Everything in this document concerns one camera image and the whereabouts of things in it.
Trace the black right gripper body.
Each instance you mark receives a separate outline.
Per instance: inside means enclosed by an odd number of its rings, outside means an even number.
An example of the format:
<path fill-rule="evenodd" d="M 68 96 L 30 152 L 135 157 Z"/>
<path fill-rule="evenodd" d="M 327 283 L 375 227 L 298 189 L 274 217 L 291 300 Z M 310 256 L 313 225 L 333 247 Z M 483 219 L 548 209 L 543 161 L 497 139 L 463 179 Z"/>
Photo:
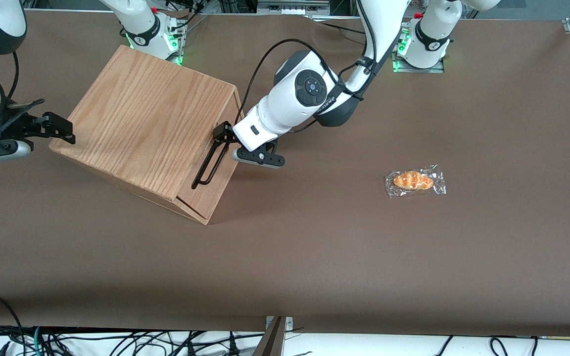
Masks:
<path fill-rule="evenodd" d="M 0 138 L 1 138 L 2 134 L 9 127 L 13 126 L 13 124 L 15 124 L 15 122 L 17 120 L 19 120 L 23 115 L 25 115 L 25 113 L 27 113 L 27 111 L 30 110 L 30 108 L 32 108 L 31 105 L 25 105 L 23 107 L 20 105 L 12 105 L 11 110 L 13 111 L 14 115 L 7 117 L 5 122 L 0 126 Z"/>

